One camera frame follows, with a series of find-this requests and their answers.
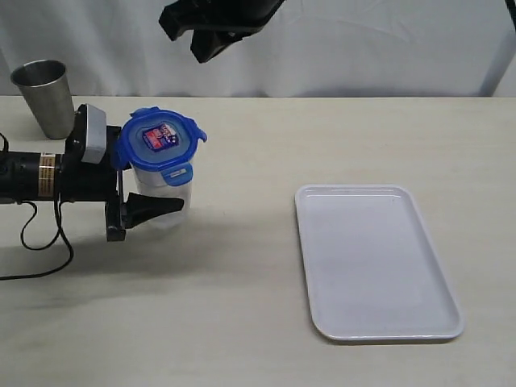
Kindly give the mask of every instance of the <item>white table surface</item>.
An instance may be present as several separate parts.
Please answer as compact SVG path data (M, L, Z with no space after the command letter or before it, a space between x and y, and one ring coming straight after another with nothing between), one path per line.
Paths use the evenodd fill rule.
M515 386L514 99L76 98L123 124L159 105L208 133L189 221L106 243L101 204L67 205L72 265L0 283L1 386ZM60 152L21 98L0 98L11 150ZM311 326L293 196L308 183L412 192L467 326L436 345L335 346ZM127 187L134 189L131 174ZM27 232L54 232L49 204ZM31 213L0 206L0 273L50 268Z

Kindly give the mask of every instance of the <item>wire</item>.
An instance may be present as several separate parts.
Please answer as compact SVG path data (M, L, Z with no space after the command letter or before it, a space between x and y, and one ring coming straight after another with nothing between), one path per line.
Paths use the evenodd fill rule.
M27 246L27 244L25 243L25 240L24 240L25 229L27 228L28 224L32 221L32 219L35 218L35 216L38 213L38 210L37 210L38 207L33 202L22 202L22 203L30 204L32 206L32 208L34 209L34 214L29 218L27 223L25 223L25 226L23 226L22 231L20 233L20 240L22 241L22 245L25 248L28 248L29 250L38 251L38 250L44 250L46 248L50 248L57 241L57 236L60 236L69 251L68 259L60 266L57 266L56 268L50 269L46 272L34 273L34 274L21 274L21 275L16 275L16 276L4 276L4 277L0 277L0 281L26 280L29 278L46 277L53 273L59 272L63 268L67 267L70 263L72 263L75 253L73 251L72 244L68 240L68 237L66 236L65 230L63 229L63 225L62 225L63 213L62 213L61 207L63 206L64 202L59 202L58 197L55 197L53 202L54 202L54 218L56 219L57 234L56 234L56 236L54 236L54 238L52 238L52 241L41 248L31 248L30 246Z

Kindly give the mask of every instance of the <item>gold band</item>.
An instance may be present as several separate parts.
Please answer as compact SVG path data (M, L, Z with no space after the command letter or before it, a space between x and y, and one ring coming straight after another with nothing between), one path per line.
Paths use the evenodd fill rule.
M54 196L54 176L56 173L56 155L41 153L40 170L38 173L38 195L40 198Z

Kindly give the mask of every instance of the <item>sticker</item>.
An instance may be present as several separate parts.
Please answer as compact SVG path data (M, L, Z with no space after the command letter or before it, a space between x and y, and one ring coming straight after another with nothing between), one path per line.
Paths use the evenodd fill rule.
M154 152L163 151L179 145L179 136L176 131L166 123L158 127L144 131L143 138L147 146Z
M38 171L38 195L40 198L54 196L54 176L56 174L56 155L41 153L40 169Z

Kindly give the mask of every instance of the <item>blue lid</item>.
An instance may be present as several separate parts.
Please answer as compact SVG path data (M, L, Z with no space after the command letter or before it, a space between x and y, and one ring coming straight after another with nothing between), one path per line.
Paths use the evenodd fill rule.
M114 167L127 163L149 172L184 164L194 157L198 141L208 139L195 121L157 106L138 109L122 128Z

